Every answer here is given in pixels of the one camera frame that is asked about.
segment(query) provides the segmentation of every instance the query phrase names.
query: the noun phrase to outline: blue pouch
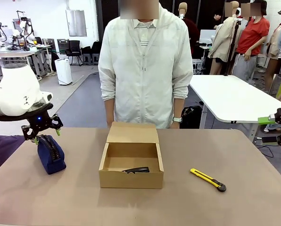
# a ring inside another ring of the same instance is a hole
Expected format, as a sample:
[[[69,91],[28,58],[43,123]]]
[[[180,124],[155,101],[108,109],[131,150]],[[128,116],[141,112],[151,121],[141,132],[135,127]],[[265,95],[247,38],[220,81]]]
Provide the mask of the blue pouch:
[[[38,136],[38,155],[48,174],[57,173],[66,168],[64,152],[50,135]]]

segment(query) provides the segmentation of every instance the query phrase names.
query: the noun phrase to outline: brown box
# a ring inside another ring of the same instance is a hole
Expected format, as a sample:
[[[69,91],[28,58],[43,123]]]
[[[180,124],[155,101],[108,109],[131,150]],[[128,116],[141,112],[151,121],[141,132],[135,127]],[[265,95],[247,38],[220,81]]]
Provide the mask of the brown box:
[[[149,167],[148,173],[126,173]],[[114,122],[107,137],[99,166],[101,187],[163,187],[164,167],[155,125]]]

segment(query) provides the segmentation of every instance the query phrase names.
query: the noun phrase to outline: yellow handle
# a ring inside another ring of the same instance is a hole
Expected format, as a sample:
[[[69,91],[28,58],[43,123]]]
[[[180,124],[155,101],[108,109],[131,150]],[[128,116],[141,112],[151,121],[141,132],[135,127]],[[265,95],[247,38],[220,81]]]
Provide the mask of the yellow handle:
[[[199,170],[197,169],[191,169],[190,170],[191,173],[195,174],[197,177],[200,177],[202,179],[204,179],[205,181],[211,183],[212,185],[214,185],[215,187],[220,187],[220,185],[216,184],[215,182],[213,182],[213,178],[211,178],[210,176],[200,172]]]

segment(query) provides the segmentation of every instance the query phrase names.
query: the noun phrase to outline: beige jacket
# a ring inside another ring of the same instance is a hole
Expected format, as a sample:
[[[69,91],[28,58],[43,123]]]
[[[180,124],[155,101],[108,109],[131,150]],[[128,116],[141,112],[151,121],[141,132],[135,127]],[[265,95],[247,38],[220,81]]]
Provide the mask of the beige jacket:
[[[268,52],[268,57],[271,59],[278,59],[278,53],[279,53],[279,48],[278,48],[278,39],[281,33],[281,25],[277,28],[277,30],[273,33],[271,36],[271,39],[269,40],[270,43],[270,48]]]
[[[227,18],[223,22],[223,25],[216,30],[216,36],[213,41],[213,45],[210,50],[210,53],[208,55],[209,58],[220,58],[222,61],[227,62],[229,49],[235,32],[235,26],[236,26],[236,21],[234,21],[235,18],[236,15]],[[240,26],[237,31],[237,37],[239,37],[239,32],[240,32]],[[238,39],[236,39],[235,41],[234,50],[237,46],[237,41]]]

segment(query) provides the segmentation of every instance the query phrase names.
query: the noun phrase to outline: box flap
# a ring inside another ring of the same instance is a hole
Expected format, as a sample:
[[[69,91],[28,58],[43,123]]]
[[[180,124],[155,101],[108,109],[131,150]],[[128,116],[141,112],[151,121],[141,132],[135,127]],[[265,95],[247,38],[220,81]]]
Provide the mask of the box flap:
[[[159,143],[154,124],[113,122],[107,143]]]

